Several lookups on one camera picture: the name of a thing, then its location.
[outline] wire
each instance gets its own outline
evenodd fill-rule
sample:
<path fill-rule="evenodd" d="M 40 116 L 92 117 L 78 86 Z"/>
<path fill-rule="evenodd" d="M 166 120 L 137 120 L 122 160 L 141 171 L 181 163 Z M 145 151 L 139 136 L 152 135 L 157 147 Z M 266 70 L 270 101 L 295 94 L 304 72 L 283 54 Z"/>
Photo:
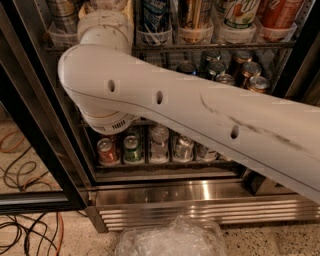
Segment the wire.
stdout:
<path fill-rule="evenodd" d="M 13 186 L 13 185 L 11 185 L 11 184 L 9 184 L 9 183 L 7 182 L 7 178 L 8 178 L 8 174 L 10 173 L 9 171 L 10 171 L 10 169 L 12 168 L 12 166 L 13 166 L 16 162 L 18 162 L 25 154 L 27 154 L 31 148 L 32 148 L 31 146 L 28 147 L 20 156 L 18 156 L 15 160 L 13 160 L 5 170 L 3 170 L 3 169 L 1 168 L 1 170 L 3 170 L 3 173 L 4 173 L 3 176 L 2 176 L 2 179 L 3 179 L 4 184 L 5 184 L 7 187 L 9 187 L 9 188 L 18 188 L 18 189 L 21 191 L 21 189 L 18 187 L 18 184 L 17 184 L 16 182 L 13 182 L 13 184 L 15 185 L 15 186 Z"/>
<path fill-rule="evenodd" d="M 85 217 L 85 218 L 88 218 L 88 215 L 86 215 L 86 214 L 83 214 L 82 212 L 80 212 L 80 211 L 76 211 L 77 213 L 79 213 L 82 217 Z"/>
<path fill-rule="evenodd" d="M 9 138 L 10 136 L 16 134 L 16 133 L 21 133 L 21 131 L 14 131 L 14 132 L 10 132 L 7 135 L 5 135 L 1 140 L 0 140 L 0 152 L 2 153 L 9 153 L 12 152 L 13 150 L 15 150 L 17 147 L 19 147 L 21 145 L 21 143 L 24 141 L 25 137 L 22 136 L 21 140 L 17 142 L 17 144 L 13 145 L 13 147 L 9 148 L 9 149 L 2 149 L 2 143 Z"/>
<path fill-rule="evenodd" d="M 33 227 L 34 227 L 36 224 L 41 224 L 41 225 L 43 225 L 43 226 L 45 227 L 44 233 L 41 234 L 41 233 L 33 230 L 33 228 L 31 229 L 32 226 L 31 226 L 30 228 L 27 228 L 27 227 L 21 225 L 21 224 L 18 222 L 18 220 L 17 220 L 17 216 L 18 216 L 18 217 L 21 217 L 21 218 L 25 218 L 25 219 L 30 220 L 30 221 L 33 221 L 33 222 L 34 222 L 33 225 L 32 225 Z M 1 245 L 1 246 L 0 246 L 0 249 L 2 249 L 2 251 L 0 252 L 0 255 L 2 255 L 2 254 L 4 254 L 5 252 L 9 251 L 14 245 L 16 245 L 16 244 L 18 243 L 18 241 L 20 240 L 20 238 L 22 237 L 23 232 L 26 233 L 26 234 L 29 233 L 29 235 L 30 235 L 31 233 L 34 233 L 34 234 L 36 234 L 36 235 L 38 235 L 38 236 L 41 237 L 41 241 L 40 241 L 40 243 L 39 243 L 39 245 L 38 245 L 38 249 L 37 249 L 37 255 L 39 255 L 40 247 L 41 247 L 41 244 L 42 244 L 42 241 L 43 241 L 43 240 L 46 240 L 47 242 L 49 242 L 50 246 L 54 247 L 54 249 L 57 251 L 57 247 L 56 247 L 56 245 L 53 243 L 55 236 L 54 236 L 52 239 L 49 239 L 48 237 L 46 237 L 46 232 L 47 232 L 48 226 L 47 226 L 47 224 L 45 224 L 43 221 L 40 220 L 40 217 L 41 217 L 41 216 L 40 216 L 38 219 L 33 219 L 33 218 L 30 218 L 30 217 L 24 216 L 24 215 L 17 215 L 17 216 L 13 216 L 13 217 L 12 217 L 12 216 L 9 216 L 9 215 L 8 215 L 7 217 L 11 220 L 11 222 L 5 222 L 5 223 L 0 224 L 0 230 L 3 229 L 3 228 L 6 228 L 6 227 L 10 227 L 10 226 L 15 226 L 15 227 L 17 227 L 16 237 L 15 237 L 14 241 L 13 241 L 11 244 L 8 244 L 8 245 Z M 57 229 L 58 229 L 58 217 L 56 218 L 56 223 L 57 223 L 57 224 L 56 224 L 56 231 L 55 231 L 55 232 L 57 233 Z M 26 236 L 26 239 L 25 239 L 25 242 L 24 242 L 24 247 L 26 247 L 26 248 L 30 248 L 29 235 Z"/>
<path fill-rule="evenodd" d="M 63 224 L 63 219 L 62 219 L 62 216 L 61 214 L 58 212 L 58 216 L 59 216 L 59 222 L 60 222 L 60 239 L 59 239 L 59 244 L 58 244 L 58 247 L 57 247 L 57 250 L 56 250 L 56 254 L 55 256 L 58 256 L 59 255 L 59 252 L 61 250 L 61 246 L 62 246 L 62 241 L 63 241 L 63 235 L 64 235 L 64 224 Z"/>

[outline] clear plastic bag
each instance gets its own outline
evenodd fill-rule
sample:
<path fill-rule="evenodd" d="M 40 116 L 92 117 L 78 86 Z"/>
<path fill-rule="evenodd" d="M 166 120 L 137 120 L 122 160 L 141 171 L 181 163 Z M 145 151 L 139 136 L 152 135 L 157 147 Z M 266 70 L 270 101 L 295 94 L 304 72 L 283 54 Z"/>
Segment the clear plastic bag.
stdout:
<path fill-rule="evenodd" d="M 220 227 L 179 216 L 166 227 L 125 230 L 115 256 L 226 256 Z"/>

